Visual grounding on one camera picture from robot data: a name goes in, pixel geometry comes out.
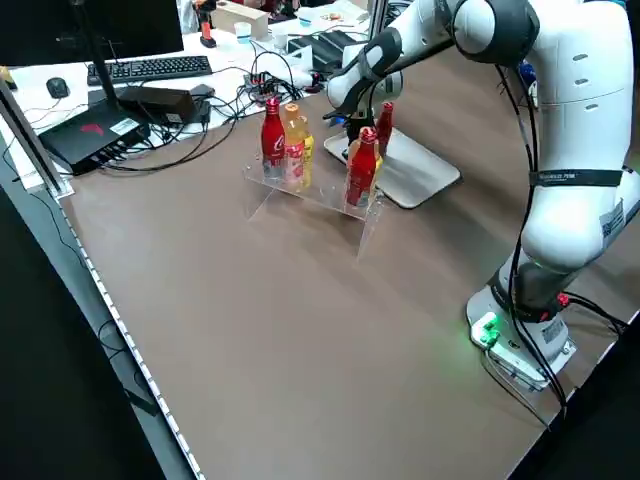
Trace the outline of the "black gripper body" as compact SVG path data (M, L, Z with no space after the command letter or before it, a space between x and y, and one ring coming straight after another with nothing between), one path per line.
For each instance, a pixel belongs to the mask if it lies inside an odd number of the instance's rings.
M363 127L375 127L375 117L372 110L360 110L345 118L344 128L349 140L358 139Z

